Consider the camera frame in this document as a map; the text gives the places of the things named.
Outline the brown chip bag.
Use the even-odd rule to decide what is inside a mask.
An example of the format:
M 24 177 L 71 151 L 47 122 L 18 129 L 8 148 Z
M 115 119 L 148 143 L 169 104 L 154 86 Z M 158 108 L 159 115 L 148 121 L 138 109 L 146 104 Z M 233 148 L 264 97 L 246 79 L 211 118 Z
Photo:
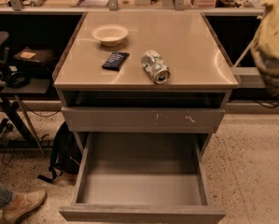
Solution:
M 266 5 L 251 42 L 251 54 L 267 91 L 279 98 L 279 7 Z

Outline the grey drawer cabinet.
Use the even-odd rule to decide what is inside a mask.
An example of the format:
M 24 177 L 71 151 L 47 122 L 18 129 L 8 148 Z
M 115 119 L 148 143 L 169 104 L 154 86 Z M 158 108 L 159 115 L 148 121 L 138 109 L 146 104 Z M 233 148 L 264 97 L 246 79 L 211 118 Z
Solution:
M 130 56 L 119 71 L 103 69 L 112 53 L 91 35 L 100 25 L 119 24 L 128 35 L 115 49 Z M 141 64 L 155 50 L 170 78 L 154 83 Z M 54 73 L 64 107 L 224 109 L 238 81 L 197 10 L 92 9 L 80 22 L 73 43 Z M 205 150 L 214 133 L 194 133 Z

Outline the grey leaning rod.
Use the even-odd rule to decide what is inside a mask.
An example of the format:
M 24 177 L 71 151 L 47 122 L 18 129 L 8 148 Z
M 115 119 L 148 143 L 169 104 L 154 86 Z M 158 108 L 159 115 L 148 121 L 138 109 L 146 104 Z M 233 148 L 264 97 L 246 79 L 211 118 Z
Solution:
M 254 40 L 254 39 L 252 39 L 252 40 L 250 41 L 250 43 L 249 43 L 249 44 L 247 45 L 247 47 L 244 49 L 244 51 L 242 52 L 242 54 L 240 55 L 240 57 L 238 58 L 238 60 L 235 62 L 235 64 L 233 65 L 232 68 L 236 68 L 236 67 L 240 64 L 240 62 L 242 61 L 242 59 L 245 57 L 245 55 L 246 55 L 246 54 L 249 52 L 249 50 L 251 49 L 253 40 Z

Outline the tan shoe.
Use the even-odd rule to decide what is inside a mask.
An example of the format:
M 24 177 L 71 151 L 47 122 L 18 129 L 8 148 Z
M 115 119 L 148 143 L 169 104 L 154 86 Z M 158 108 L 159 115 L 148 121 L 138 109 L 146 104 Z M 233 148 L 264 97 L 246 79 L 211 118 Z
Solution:
M 40 189 L 26 194 L 16 194 L 13 201 L 3 208 L 3 220 L 14 221 L 35 210 L 47 198 L 47 192 Z

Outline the black backpack on floor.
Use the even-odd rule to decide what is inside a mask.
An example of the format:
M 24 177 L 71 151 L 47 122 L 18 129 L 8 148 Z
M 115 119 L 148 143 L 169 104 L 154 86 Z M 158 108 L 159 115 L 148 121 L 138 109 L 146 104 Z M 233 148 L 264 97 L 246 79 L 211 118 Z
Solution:
M 37 178 L 52 183 L 63 173 L 77 175 L 82 160 L 81 151 L 77 145 L 74 134 L 64 122 L 55 135 L 52 151 L 50 153 L 49 171 L 51 177 L 39 175 Z

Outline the black bag with tan label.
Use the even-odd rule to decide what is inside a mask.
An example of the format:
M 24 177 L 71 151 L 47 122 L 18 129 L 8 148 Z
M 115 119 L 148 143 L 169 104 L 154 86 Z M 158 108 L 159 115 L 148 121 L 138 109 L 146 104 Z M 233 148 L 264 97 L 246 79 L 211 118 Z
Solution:
M 43 67 L 52 65 L 57 58 L 57 53 L 52 49 L 31 49 L 28 47 L 13 56 L 13 59 L 20 63 Z

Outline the black office chair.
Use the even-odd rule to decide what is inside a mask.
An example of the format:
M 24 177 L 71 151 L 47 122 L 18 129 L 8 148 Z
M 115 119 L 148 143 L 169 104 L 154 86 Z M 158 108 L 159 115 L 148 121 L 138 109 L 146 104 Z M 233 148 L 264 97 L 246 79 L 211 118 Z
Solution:
M 8 32 L 0 31 L 0 108 L 23 137 L 22 146 L 38 147 L 42 154 L 45 154 L 21 95 L 29 94 L 32 90 L 44 94 L 48 90 L 49 80 L 30 78 L 27 79 L 28 83 L 21 87 L 14 83 L 15 76 L 21 73 L 12 71 L 8 64 L 9 47 L 4 47 L 8 38 Z

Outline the closed grey middle drawer front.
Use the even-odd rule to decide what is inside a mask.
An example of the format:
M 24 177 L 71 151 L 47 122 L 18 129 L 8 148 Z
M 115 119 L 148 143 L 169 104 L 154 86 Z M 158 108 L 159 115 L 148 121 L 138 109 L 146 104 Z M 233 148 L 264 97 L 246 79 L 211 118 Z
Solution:
M 225 110 L 212 108 L 64 107 L 74 132 L 215 133 Z

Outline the crushed silver soda can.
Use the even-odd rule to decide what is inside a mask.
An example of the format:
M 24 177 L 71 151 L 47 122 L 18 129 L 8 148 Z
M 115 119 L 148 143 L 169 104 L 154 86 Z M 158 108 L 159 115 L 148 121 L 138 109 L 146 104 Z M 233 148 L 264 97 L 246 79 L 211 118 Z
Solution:
M 170 68 L 155 50 L 147 50 L 142 58 L 141 64 L 156 84 L 163 84 L 170 78 Z

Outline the white paper bowl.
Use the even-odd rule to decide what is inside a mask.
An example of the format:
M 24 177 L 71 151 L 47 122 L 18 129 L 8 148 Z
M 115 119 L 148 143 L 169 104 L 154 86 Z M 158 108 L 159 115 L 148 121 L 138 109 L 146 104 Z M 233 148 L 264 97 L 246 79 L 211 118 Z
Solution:
M 128 35 L 128 29 L 118 24 L 105 24 L 95 27 L 91 35 L 106 47 L 115 47 Z

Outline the open grey bottom drawer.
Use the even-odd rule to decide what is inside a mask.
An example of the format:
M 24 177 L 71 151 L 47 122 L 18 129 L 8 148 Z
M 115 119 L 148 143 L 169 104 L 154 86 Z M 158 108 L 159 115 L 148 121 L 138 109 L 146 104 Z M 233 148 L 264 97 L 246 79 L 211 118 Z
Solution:
M 174 133 L 91 133 L 68 221 L 218 224 L 197 137 Z

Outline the dark blue snack packet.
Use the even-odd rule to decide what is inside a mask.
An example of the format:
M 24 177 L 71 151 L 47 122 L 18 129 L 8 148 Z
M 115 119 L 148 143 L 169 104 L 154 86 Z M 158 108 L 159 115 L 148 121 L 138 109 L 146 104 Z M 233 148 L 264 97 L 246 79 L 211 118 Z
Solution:
M 130 56 L 127 52 L 114 51 L 102 65 L 103 69 L 119 71 L 124 61 Z

